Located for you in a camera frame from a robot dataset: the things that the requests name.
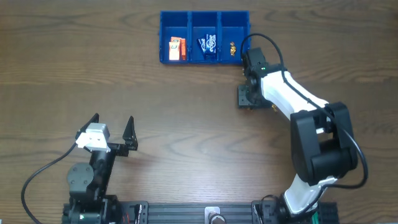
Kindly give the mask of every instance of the blue candy wrapper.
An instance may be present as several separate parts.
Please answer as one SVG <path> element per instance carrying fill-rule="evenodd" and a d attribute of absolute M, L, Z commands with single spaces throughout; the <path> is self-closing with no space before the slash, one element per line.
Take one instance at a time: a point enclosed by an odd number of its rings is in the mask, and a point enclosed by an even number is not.
<path fill-rule="evenodd" d="M 216 35 L 206 34 L 206 50 L 205 56 L 215 56 L 216 55 Z"/>
<path fill-rule="evenodd" d="M 205 54 L 206 52 L 206 36 L 200 37 L 197 39 L 199 48 L 201 49 L 202 53 Z"/>

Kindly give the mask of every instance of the blue tray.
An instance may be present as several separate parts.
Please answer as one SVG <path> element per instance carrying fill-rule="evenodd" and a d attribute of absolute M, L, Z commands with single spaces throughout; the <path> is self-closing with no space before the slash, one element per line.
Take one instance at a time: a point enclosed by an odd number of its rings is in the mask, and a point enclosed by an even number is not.
<path fill-rule="evenodd" d="M 159 60 L 162 63 L 223 63 L 241 64 L 241 42 L 250 34 L 249 11 L 161 11 L 159 31 Z M 205 34 L 216 34 L 217 56 L 205 59 L 197 39 Z M 186 39 L 187 59 L 170 61 L 169 42 L 171 37 Z M 244 44 L 244 51 L 250 49 L 250 39 Z M 231 56 L 230 42 L 236 46 Z"/>

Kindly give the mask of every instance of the wooden tabletop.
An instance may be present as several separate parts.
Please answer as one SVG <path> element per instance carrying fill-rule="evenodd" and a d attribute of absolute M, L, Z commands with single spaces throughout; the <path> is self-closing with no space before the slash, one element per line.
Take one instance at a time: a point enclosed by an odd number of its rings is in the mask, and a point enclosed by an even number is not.
<path fill-rule="evenodd" d="M 290 125 L 272 110 L 239 110 L 239 66 L 159 62 L 159 11 L 250 10 L 306 89 L 351 113 L 369 163 L 359 190 L 330 189 L 341 223 L 398 222 L 398 2 L 41 0 L 0 2 L 0 219 L 32 223 L 21 188 L 61 156 L 95 113 L 113 142 L 130 115 L 139 150 L 114 164 L 108 194 L 149 202 L 251 202 L 293 181 Z M 254 38 L 267 60 L 269 43 Z M 37 176 L 27 203 L 60 223 L 75 149 Z M 357 183 L 359 165 L 339 183 Z"/>

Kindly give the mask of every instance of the black cable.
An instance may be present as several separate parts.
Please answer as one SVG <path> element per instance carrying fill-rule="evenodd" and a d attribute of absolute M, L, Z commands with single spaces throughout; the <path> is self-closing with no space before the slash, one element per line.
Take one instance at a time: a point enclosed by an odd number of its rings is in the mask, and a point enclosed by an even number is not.
<path fill-rule="evenodd" d="M 36 224 L 42 224 L 41 222 L 38 221 L 38 219 L 36 219 L 36 217 L 32 214 L 32 212 L 30 212 L 29 208 L 26 205 L 26 201 L 25 201 L 25 191 L 27 188 L 27 185 L 29 184 L 29 182 L 35 177 L 37 176 L 37 174 L 41 173 L 43 170 L 49 168 L 50 166 L 56 164 L 57 162 L 61 161 L 63 158 L 65 158 L 67 155 L 69 155 L 70 152 L 72 152 L 72 150 L 75 148 L 76 143 L 73 143 L 72 147 L 62 156 L 60 156 L 58 159 L 50 162 L 49 164 L 43 166 L 42 168 L 40 168 L 38 171 L 34 172 L 25 182 L 22 191 L 21 191 L 21 202 L 22 205 L 24 206 L 24 209 L 26 211 L 26 213 L 28 214 L 28 216 L 36 223 Z"/>
<path fill-rule="evenodd" d="M 284 83 L 286 83 L 287 86 L 289 86 L 294 92 L 296 92 L 299 96 L 301 96 L 305 101 L 307 101 L 308 103 L 310 103 L 312 106 L 316 107 L 316 109 L 320 110 L 323 114 L 325 114 L 332 122 L 334 122 L 336 124 L 337 127 L 339 127 L 341 130 L 343 130 L 343 132 L 347 135 L 347 137 L 349 138 L 349 140 L 353 143 L 353 146 L 356 148 L 356 151 L 359 155 L 359 158 L 361 159 L 362 162 L 362 167 L 363 167 L 363 178 L 362 181 L 358 184 L 354 184 L 354 185 L 342 185 L 342 184 L 325 184 L 321 187 L 317 197 L 315 198 L 314 201 L 312 201 L 311 203 L 309 203 L 298 215 L 301 215 L 305 212 L 307 212 L 310 208 L 313 207 L 313 205 L 315 205 L 315 203 L 318 202 L 318 200 L 320 199 L 320 197 L 322 196 L 322 193 L 328 188 L 328 187 L 333 187 L 333 188 L 339 188 L 339 189 L 358 189 L 360 187 L 362 187 L 363 185 L 365 185 L 366 181 L 368 180 L 368 163 L 366 162 L 366 158 L 365 155 L 363 154 L 361 148 L 359 148 L 358 144 L 356 143 L 356 141 L 353 139 L 353 137 L 347 132 L 347 130 L 344 128 L 344 126 L 335 119 L 334 116 L 332 116 L 329 112 L 327 112 L 324 108 L 320 107 L 319 105 L 317 105 L 316 103 L 314 103 L 311 99 L 309 99 L 308 97 L 304 96 L 304 94 L 302 94 L 300 91 L 298 91 L 296 88 L 294 88 L 294 86 L 292 86 L 286 79 L 285 77 L 285 65 L 284 65 L 284 59 L 282 56 L 282 52 L 280 51 L 278 45 L 268 36 L 264 35 L 264 34 L 259 34 L 259 33 L 253 33 L 248 35 L 247 37 L 245 37 L 242 41 L 241 44 L 241 57 L 243 58 L 243 44 L 245 43 L 245 41 L 248 40 L 248 38 L 252 37 L 252 36 L 260 36 L 263 37 L 265 39 L 267 39 L 276 49 L 278 56 L 279 56 L 279 60 L 280 60 L 280 66 L 281 66 L 281 72 L 282 72 L 282 78 L 284 80 Z"/>

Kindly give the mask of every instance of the wood grain surface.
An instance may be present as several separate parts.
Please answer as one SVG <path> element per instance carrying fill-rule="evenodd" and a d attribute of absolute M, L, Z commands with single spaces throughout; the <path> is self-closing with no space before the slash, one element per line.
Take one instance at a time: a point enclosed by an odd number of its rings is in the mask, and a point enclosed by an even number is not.
<path fill-rule="evenodd" d="M 149 202 L 251 202 L 295 175 L 289 121 L 238 110 L 241 67 L 159 63 L 159 11 L 250 10 L 294 78 L 347 104 L 369 163 L 359 190 L 328 190 L 341 223 L 398 222 L 398 2 L 372 0 L 0 1 L 0 219 L 32 223 L 21 188 L 62 155 L 94 113 L 121 141 L 130 115 L 139 150 L 117 158 L 109 194 Z M 271 62 L 275 50 L 253 39 Z M 37 176 L 27 203 L 60 223 L 66 174 L 86 151 Z M 359 167 L 339 183 L 354 183 Z"/>

